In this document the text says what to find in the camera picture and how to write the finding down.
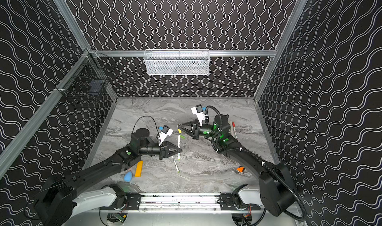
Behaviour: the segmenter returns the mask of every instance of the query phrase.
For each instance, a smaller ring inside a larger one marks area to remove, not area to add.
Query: black wire basket
[[[112,57],[91,53],[59,91],[74,107],[98,107],[116,65],[117,61]]]

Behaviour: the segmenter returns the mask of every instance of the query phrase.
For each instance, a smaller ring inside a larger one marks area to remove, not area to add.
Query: blue egg-shaped object
[[[126,182],[130,182],[131,179],[133,177],[133,174],[131,173],[131,171],[127,172],[125,177],[123,178]]]

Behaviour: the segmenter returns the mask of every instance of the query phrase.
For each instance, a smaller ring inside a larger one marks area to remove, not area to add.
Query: wavy line pattern
[[[269,50],[296,0],[66,1],[97,50]]]
[[[82,169],[111,104],[107,94],[94,109],[74,108],[64,97],[60,100],[0,180],[0,226],[40,224],[24,217],[26,200],[48,177]],[[36,215],[30,207],[26,212]]]
[[[0,0],[0,153],[82,53],[51,0]]]
[[[208,75],[171,76],[148,75],[143,58],[120,58],[110,82],[122,97],[253,97],[269,59],[215,57]]]
[[[382,222],[382,0],[309,0],[259,101],[308,224]]]

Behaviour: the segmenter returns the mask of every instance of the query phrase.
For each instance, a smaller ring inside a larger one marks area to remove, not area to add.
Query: yellow object
[[[143,161],[138,162],[135,177],[141,177]]]

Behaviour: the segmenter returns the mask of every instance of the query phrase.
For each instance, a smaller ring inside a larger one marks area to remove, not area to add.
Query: wire basket
[[[207,75],[210,51],[152,50],[144,51],[143,61],[149,75]]]
[[[74,107],[97,107],[116,65],[114,58],[91,53],[60,92]]]

